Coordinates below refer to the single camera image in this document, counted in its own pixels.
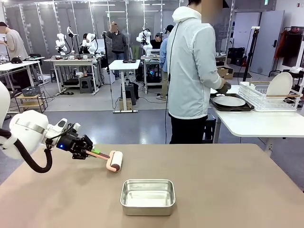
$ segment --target white door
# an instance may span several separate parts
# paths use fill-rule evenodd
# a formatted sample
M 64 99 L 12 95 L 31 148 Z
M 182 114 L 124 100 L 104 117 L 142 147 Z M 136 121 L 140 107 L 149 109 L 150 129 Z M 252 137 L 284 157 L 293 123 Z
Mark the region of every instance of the white door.
M 250 67 L 251 72 L 267 76 L 272 71 L 283 19 L 284 11 L 262 13 L 261 28 Z

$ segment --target dish rack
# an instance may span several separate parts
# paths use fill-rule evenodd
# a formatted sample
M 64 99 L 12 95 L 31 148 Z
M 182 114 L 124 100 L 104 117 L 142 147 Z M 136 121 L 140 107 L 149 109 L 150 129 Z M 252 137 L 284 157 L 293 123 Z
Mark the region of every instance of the dish rack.
M 269 83 L 241 82 L 238 94 L 253 104 L 258 112 L 295 112 L 302 97 L 303 85 L 299 92 L 292 89 L 288 95 L 267 95 Z

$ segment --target plate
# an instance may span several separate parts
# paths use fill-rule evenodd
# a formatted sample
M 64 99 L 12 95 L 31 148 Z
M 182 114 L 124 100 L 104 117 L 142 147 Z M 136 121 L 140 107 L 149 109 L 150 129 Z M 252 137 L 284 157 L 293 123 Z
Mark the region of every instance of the plate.
M 282 72 L 270 82 L 266 95 L 288 95 L 293 86 L 293 77 L 288 72 Z M 269 97 L 274 102 L 281 102 L 285 97 Z
M 217 104 L 229 107 L 239 107 L 246 104 L 244 100 L 233 96 L 217 96 L 213 98 L 213 101 Z

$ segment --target hand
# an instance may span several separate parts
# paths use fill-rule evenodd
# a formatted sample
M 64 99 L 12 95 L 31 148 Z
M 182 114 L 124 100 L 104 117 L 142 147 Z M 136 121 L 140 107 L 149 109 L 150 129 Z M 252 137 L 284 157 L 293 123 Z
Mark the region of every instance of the hand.
M 229 89 L 231 89 L 231 84 L 229 82 L 225 82 L 223 87 L 217 89 L 216 91 L 218 91 L 220 94 L 226 94 Z

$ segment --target man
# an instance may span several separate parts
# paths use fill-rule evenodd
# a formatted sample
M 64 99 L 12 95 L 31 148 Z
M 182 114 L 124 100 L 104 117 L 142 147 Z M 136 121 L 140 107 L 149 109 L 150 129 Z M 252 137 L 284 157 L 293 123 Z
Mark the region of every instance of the man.
M 173 25 L 168 25 L 166 28 L 165 34 L 169 37 L 170 32 L 174 28 Z M 159 100 L 167 100 L 168 93 L 168 70 L 167 70 L 167 42 L 168 38 L 164 39 L 161 43 L 161 51 L 160 51 L 160 67 L 161 67 L 161 75 L 162 75 L 162 87 L 161 94 L 157 95 L 157 99 Z
M 124 59 L 124 48 L 127 46 L 127 41 L 125 35 L 118 30 L 118 24 L 112 22 L 110 24 L 110 29 L 106 33 L 107 37 L 112 39 L 112 52 L 114 60 L 123 60 Z M 115 71 L 115 78 L 119 78 L 119 71 Z
M 150 41 L 153 49 L 160 49 L 162 44 L 162 37 L 161 34 L 158 32 L 155 35 L 155 39 Z
M 19 57 L 21 61 L 23 61 L 28 57 L 23 40 L 16 30 L 10 29 L 4 22 L 0 22 L 0 34 L 6 34 L 7 42 L 0 40 L 0 44 L 7 47 L 11 60 Z M 30 86 L 29 76 L 26 70 L 14 73 L 13 78 L 18 82 L 21 89 Z
M 189 0 L 172 15 L 177 25 L 167 45 L 171 144 L 201 143 L 210 88 L 223 94 L 231 88 L 217 73 L 215 32 L 208 24 L 227 6 L 222 1 Z

